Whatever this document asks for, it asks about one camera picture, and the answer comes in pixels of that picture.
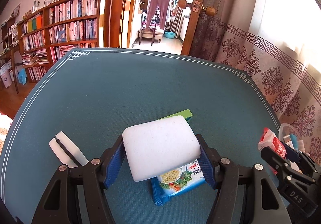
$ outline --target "pants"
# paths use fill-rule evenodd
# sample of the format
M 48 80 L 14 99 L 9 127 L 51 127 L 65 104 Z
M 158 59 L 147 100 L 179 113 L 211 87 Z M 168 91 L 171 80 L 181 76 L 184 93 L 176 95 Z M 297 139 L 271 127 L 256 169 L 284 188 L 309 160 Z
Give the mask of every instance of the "pants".
M 150 27 L 151 20 L 153 19 L 158 8 L 160 13 L 159 27 L 160 29 L 165 28 L 166 16 L 167 16 L 167 10 L 168 10 L 169 4 L 170 4 L 170 0 L 150 0 L 149 8 L 147 11 L 147 17 L 146 17 L 146 28 Z

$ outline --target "door handle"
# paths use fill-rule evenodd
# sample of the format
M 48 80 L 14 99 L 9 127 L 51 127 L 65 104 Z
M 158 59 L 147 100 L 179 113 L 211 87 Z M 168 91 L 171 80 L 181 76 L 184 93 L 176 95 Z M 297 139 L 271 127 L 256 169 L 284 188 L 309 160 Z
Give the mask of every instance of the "door handle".
M 179 0 L 177 6 L 182 9 L 189 7 L 191 11 L 194 12 L 198 12 L 198 10 L 201 9 L 201 11 L 205 12 L 205 14 L 208 16 L 215 16 L 216 14 L 216 9 L 214 7 L 204 7 L 201 2 L 196 0 L 194 0 L 192 3 L 187 3 L 187 0 Z

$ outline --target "metal screw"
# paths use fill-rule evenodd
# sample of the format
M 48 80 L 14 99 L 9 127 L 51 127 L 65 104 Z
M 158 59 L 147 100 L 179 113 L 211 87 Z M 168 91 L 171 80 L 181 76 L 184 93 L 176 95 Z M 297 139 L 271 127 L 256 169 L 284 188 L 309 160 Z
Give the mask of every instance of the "metal screw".
M 222 159 L 221 159 L 221 163 L 223 163 L 223 164 L 229 164 L 229 163 L 230 163 L 230 160 L 227 159 L 227 158 L 222 158 Z
M 261 164 L 256 164 L 255 165 L 255 168 L 259 171 L 262 171 L 263 170 L 263 166 Z
M 65 171 L 67 169 L 67 166 L 66 165 L 61 165 L 59 167 L 59 171 Z
M 91 164 L 97 165 L 100 163 L 99 159 L 92 159 Z

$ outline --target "red candy package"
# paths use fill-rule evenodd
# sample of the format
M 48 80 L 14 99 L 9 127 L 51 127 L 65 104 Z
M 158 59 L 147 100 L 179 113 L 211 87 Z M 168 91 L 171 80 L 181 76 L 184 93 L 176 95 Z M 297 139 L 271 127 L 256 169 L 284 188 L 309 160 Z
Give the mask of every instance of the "red candy package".
M 270 147 L 273 151 L 275 151 L 282 158 L 285 158 L 286 150 L 277 136 L 272 132 L 269 128 L 264 128 L 261 139 L 257 145 L 259 151 L 261 151 L 264 147 Z

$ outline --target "white border line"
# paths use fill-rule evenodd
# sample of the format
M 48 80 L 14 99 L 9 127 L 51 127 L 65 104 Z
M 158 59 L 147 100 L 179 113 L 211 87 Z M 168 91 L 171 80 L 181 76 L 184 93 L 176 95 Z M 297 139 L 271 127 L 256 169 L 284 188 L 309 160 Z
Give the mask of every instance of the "white border line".
M 44 86 L 47 84 L 47 82 L 52 78 L 52 76 L 62 67 L 62 65 L 67 62 L 68 60 L 74 60 L 76 57 L 79 57 L 78 55 L 76 55 L 77 53 L 84 53 L 84 55 L 88 55 L 89 53 L 127 53 L 127 54 L 141 54 L 141 55 L 151 55 L 151 56 L 160 56 L 160 57 L 167 57 L 167 58 L 173 58 L 173 59 L 180 59 L 180 60 L 184 60 L 184 61 L 189 61 L 189 62 L 193 62 L 193 63 L 198 63 L 198 64 L 202 64 L 202 65 L 207 65 L 207 66 L 211 66 L 211 67 L 216 67 L 219 69 L 223 69 L 223 70 L 227 70 L 227 71 L 231 71 L 233 72 L 234 75 L 236 75 L 235 73 L 241 73 L 244 74 L 244 72 L 239 72 L 239 71 L 235 71 L 233 69 L 230 69 L 228 67 L 221 67 L 216 65 L 215 63 L 213 64 L 209 64 L 206 62 L 202 62 L 202 61 L 198 61 L 198 60 L 192 60 L 192 59 L 188 59 L 188 58 L 183 58 L 183 57 L 179 57 L 179 56 L 169 56 L 169 55 L 164 55 L 164 54 L 156 54 L 156 53 L 145 53 L 145 52 L 136 52 L 136 51 L 125 51 L 125 50 L 75 50 L 73 51 L 71 54 L 69 54 L 66 59 L 64 61 L 62 61 L 57 67 L 55 67 L 55 69 L 50 73 L 50 75 L 41 83 L 40 87 L 36 90 L 36 92 L 33 94 L 33 96 L 31 97 L 30 101 L 28 102 L 28 104 L 26 105 L 25 109 L 23 110 L 22 114 L 20 115 L 14 130 L 12 131 L 12 135 L 9 139 L 9 143 L 7 145 L 6 148 L 6 152 L 4 155 L 4 163 L 2 165 L 2 171 L 1 171 L 1 198 L 3 200 L 3 202 L 5 203 L 5 197 L 4 197 L 4 179 L 5 179 L 5 173 L 6 173 L 6 168 L 7 168 L 7 163 L 8 163 L 8 159 L 9 159 L 9 154 L 11 151 L 11 147 L 13 144 L 13 141 L 15 139 L 15 136 L 17 134 L 17 131 L 21 125 L 21 122 L 23 120 L 23 118 L 25 117 L 26 113 L 28 112 L 30 106 L 32 105 L 33 101 L 35 100 L 35 98 L 38 96 L 38 94 L 40 93 L 40 91 L 44 88 Z M 264 106 L 266 107 L 267 111 L 269 112 L 272 120 L 274 121 L 276 127 L 278 128 L 279 125 L 276 121 L 276 119 L 274 118 L 271 110 L 269 109 L 268 105 L 266 104 L 263 96 L 261 95 L 261 93 L 256 89 L 256 87 L 253 85 L 252 81 L 248 79 L 248 82 L 245 81 L 246 83 L 249 83 L 252 88 L 255 90 L 255 92 L 257 93 L 257 95 L 259 96 L 259 98 L 261 99 L 261 101 L 263 102 Z

